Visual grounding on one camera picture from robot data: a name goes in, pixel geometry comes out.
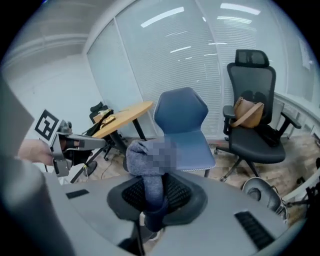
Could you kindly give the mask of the person's left hand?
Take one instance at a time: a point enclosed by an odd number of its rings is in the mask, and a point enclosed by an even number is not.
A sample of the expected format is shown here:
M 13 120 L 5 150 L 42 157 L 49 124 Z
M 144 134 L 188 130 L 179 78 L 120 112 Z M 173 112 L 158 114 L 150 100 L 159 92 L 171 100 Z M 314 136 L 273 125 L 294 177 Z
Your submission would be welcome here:
M 66 150 L 83 150 L 83 142 L 81 140 L 60 139 L 59 142 L 63 152 Z

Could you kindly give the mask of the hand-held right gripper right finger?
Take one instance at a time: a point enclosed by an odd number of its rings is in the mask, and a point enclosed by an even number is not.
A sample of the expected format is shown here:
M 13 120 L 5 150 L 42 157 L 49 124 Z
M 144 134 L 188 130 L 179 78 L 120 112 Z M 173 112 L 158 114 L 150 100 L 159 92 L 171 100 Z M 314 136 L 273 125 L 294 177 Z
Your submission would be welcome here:
M 155 244 L 152 256 L 251 256 L 258 249 L 235 214 L 250 212 L 277 239 L 288 228 L 273 211 L 225 182 L 189 172 L 178 175 L 196 183 L 207 194 L 204 211 L 190 224 L 169 226 Z

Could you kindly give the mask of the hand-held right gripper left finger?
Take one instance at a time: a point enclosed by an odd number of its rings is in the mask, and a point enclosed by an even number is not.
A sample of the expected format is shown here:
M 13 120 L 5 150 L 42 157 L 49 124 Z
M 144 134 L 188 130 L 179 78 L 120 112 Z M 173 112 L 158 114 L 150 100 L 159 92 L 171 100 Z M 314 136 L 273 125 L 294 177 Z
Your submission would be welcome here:
M 52 174 L 44 177 L 74 255 L 144 255 L 138 225 L 119 219 L 107 203 L 110 190 L 128 181 L 128 176 L 64 185 Z

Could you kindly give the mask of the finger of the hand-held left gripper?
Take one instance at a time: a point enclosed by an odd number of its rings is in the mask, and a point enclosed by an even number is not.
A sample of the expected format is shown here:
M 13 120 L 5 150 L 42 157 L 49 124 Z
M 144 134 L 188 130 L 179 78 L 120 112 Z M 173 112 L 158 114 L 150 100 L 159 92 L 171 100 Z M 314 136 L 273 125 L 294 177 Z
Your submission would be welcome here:
M 92 151 L 96 149 L 104 148 L 107 145 L 107 142 L 103 138 L 96 138 L 92 136 L 84 137 L 84 150 Z

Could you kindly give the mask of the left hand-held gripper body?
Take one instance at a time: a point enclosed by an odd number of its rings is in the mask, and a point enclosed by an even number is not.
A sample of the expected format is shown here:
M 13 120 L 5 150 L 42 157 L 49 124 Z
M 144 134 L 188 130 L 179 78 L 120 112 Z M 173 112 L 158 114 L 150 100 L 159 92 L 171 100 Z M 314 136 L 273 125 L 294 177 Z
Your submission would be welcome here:
M 58 119 L 46 109 L 36 121 L 33 130 L 38 138 L 49 146 L 55 174 L 58 177 L 67 177 L 74 160 L 70 156 L 65 156 L 68 150 L 62 151 L 60 139 L 79 140 L 84 146 L 83 138 L 73 134 L 71 122 Z

